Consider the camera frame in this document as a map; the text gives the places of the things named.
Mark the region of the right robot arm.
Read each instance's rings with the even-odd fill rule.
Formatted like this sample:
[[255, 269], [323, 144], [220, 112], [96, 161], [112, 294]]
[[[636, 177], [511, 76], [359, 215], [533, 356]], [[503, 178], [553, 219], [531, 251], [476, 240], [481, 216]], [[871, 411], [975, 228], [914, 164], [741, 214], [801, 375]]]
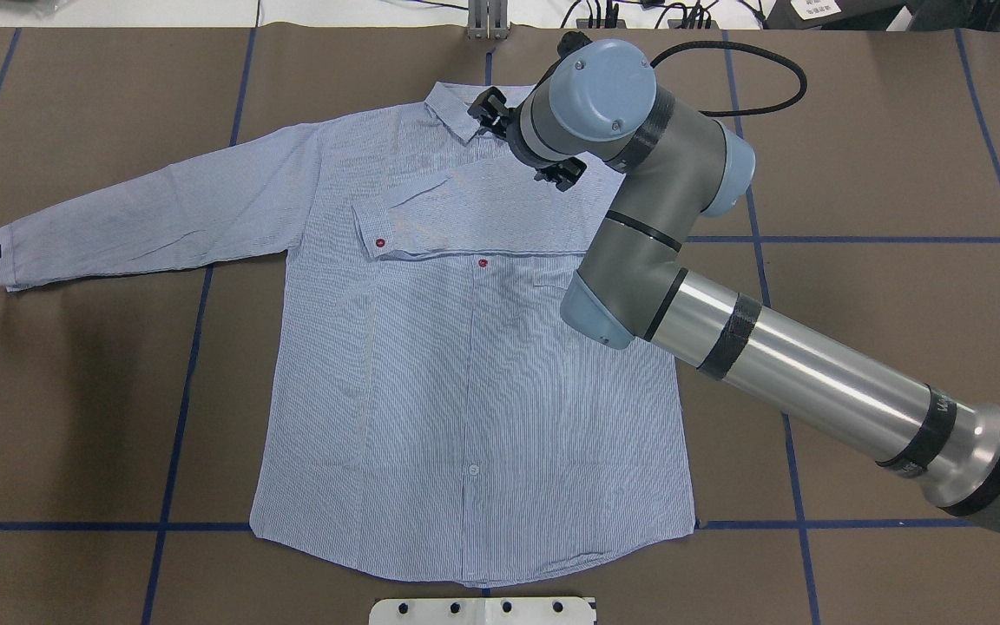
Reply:
[[694, 109], [656, 79], [659, 64], [694, 49], [749, 53], [795, 76], [793, 95], [751, 115], [808, 91], [794, 60], [746, 43], [687, 41], [649, 58], [628, 41], [567, 31], [530, 95], [501, 114], [505, 142], [540, 181], [571, 189], [584, 154], [623, 175], [564, 295], [564, 321], [614, 349], [647, 341], [913, 480], [945, 514], [1000, 533], [1000, 406], [962, 403], [679, 262], [697, 219], [733, 209], [755, 170], [726, 112]]

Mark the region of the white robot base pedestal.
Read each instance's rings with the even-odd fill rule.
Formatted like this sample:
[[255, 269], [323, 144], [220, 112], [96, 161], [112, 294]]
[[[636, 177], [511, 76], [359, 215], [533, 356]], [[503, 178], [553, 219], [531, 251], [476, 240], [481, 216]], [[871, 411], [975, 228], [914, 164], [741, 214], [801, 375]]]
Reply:
[[374, 604], [369, 624], [598, 624], [595, 598], [402, 598]]

